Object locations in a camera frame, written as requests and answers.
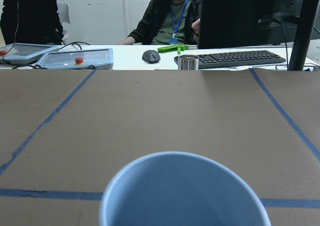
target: standing person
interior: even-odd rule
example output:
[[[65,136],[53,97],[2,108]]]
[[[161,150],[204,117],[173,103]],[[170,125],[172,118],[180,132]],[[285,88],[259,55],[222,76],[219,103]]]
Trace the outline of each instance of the standing person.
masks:
[[[57,0],[3,0],[3,6],[0,26],[6,44],[62,44]]]
[[[151,0],[142,20],[119,45],[196,44],[202,0]]]

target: hand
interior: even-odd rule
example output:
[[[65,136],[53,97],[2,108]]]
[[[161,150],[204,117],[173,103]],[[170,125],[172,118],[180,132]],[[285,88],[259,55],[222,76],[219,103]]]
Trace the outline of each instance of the hand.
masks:
[[[191,28],[194,30],[196,34],[199,34],[200,30],[200,18],[192,23]]]

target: green tool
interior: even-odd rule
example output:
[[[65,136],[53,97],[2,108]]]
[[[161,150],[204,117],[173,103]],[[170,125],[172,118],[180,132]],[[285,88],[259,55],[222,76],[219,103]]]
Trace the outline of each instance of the green tool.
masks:
[[[168,47],[160,47],[158,48],[158,52],[159,53],[166,53],[166,52],[174,52],[174,51],[178,51],[178,55],[180,55],[181,51],[184,50],[188,50],[189,49],[189,45],[171,45]]]

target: keyboard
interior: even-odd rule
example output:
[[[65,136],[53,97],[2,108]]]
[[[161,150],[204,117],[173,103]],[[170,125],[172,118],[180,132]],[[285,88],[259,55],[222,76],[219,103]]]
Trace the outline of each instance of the keyboard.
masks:
[[[202,54],[198,56],[199,69],[277,64],[286,61],[284,58],[267,50],[225,52],[215,54]]]

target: id badge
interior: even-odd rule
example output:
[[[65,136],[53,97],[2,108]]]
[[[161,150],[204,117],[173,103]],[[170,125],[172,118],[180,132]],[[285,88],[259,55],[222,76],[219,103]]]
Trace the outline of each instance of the id badge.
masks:
[[[177,44],[178,38],[177,37],[171,37],[169,41],[169,45]]]

